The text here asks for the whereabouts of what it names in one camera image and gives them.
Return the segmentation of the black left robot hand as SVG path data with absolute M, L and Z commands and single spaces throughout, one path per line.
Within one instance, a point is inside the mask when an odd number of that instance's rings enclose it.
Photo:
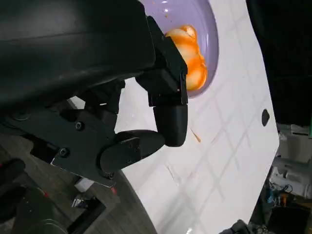
M 3 0 L 0 130 L 31 154 L 107 187 L 115 172 L 183 145 L 187 65 L 137 0 Z M 147 91 L 156 131 L 116 133 L 125 80 Z

